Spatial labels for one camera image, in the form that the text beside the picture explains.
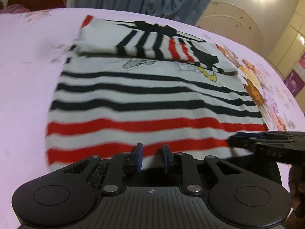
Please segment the operator right hand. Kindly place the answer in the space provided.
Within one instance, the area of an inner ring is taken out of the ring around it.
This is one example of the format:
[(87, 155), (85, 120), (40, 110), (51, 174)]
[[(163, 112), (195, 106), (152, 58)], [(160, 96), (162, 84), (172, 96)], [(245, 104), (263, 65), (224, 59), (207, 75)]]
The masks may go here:
[(293, 211), (285, 221), (285, 226), (286, 228), (304, 228), (304, 217), (298, 218), (295, 216), (296, 209), (304, 203), (304, 199), (300, 197), (301, 194), (304, 194), (304, 180), (302, 180), (301, 167), (292, 166), (290, 168), (288, 185), (292, 198)]

